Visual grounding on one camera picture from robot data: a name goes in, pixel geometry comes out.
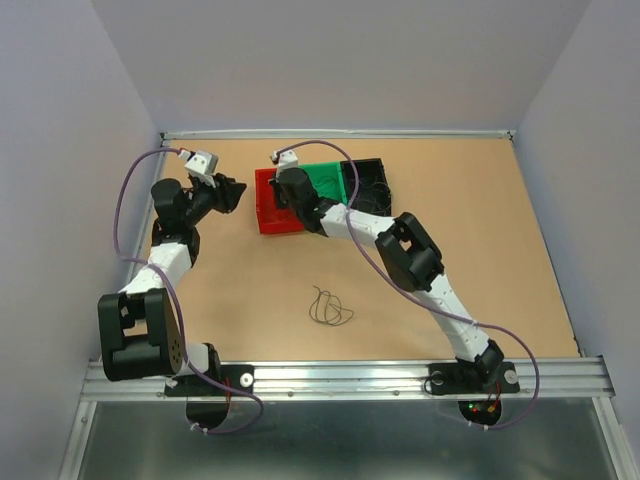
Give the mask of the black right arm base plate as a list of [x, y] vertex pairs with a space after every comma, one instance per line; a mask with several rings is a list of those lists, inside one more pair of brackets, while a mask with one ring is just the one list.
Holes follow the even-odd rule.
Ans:
[[502, 362], [488, 380], [481, 380], [471, 367], [458, 362], [431, 363], [423, 381], [425, 392], [436, 396], [482, 395], [520, 392], [519, 378], [512, 362]]

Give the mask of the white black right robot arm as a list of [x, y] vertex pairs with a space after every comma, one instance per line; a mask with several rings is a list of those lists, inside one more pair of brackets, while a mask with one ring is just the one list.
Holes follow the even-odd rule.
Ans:
[[448, 339], [463, 384], [482, 390], [496, 382], [504, 354], [474, 320], [445, 273], [442, 253], [411, 213], [383, 217], [320, 196], [299, 167], [270, 180], [276, 206], [288, 209], [304, 229], [327, 238], [348, 239], [361, 253], [378, 252], [377, 271], [399, 292], [426, 307]]

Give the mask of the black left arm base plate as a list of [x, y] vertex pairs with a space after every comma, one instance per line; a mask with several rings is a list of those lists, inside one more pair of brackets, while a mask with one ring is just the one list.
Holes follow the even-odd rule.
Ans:
[[[235, 390], [252, 393], [254, 379], [255, 367], [253, 365], [231, 363], [221, 366], [221, 379], [218, 380], [218, 383], [225, 384]], [[191, 373], [174, 378], [172, 383], [167, 381], [164, 395], [168, 398], [224, 397], [230, 395], [230, 392]]]

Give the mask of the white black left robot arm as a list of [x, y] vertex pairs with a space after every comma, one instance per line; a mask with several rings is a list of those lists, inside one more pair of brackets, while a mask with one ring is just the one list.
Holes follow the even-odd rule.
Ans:
[[212, 211], [233, 212], [247, 185], [223, 174], [214, 175], [211, 183], [195, 177], [190, 182], [185, 188], [168, 178], [152, 186], [157, 218], [149, 258], [133, 259], [138, 273], [119, 292], [98, 301], [103, 370], [111, 381], [188, 372], [188, 382], [199, 393], [218, 388], [229, 393], [214, 347], [187, 346], [175, 286], [199, 255], [196, 225]]

